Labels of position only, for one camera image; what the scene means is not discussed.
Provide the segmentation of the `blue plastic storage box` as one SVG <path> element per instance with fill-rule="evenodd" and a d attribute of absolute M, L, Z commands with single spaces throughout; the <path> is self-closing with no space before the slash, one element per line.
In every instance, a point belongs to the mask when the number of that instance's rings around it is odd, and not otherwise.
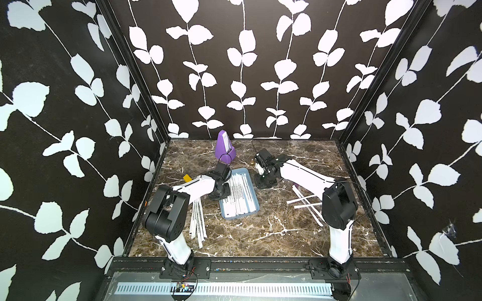
<path fill-rule="evenodd" d="M 219 201 L 225 220 L 239 219 L 259 212 L 259 202 L 248 169 L 234 169 L 227 184 L 230 195 Z"/>

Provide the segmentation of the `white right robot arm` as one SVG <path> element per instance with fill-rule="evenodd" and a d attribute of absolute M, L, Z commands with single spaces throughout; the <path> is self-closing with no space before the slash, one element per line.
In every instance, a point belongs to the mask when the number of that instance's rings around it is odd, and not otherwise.
<path fill-rule="evenodd" d="M 329 262 L 340 267 L 346 265 L 353 258 L 351 229 L 358 211 L 350 181 L 324 176 L 284 154 L 276 157 L 267 149 L 258 151 L 254 160 L 258 189 L 272 188 L 285 179 L 321 200 L 321 215 L 330 229 Z"/>

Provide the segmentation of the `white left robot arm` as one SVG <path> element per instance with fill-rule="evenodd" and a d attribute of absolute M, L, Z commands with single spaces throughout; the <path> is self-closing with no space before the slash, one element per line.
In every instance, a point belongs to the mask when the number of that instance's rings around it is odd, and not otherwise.
<path fill-rule="evenodd" d="M 183 236 L 190 201 L 205 195 L 215 201 L 226 198 L 230 195 L 230 175 L 230 166 L 219 161 L 213 170 L 187 183 L 173 187 L 161 185 L 154 193 L 143 226 L 161 242 L 172 267 L 186 271 L 193 269 L 193 252 Z"/>

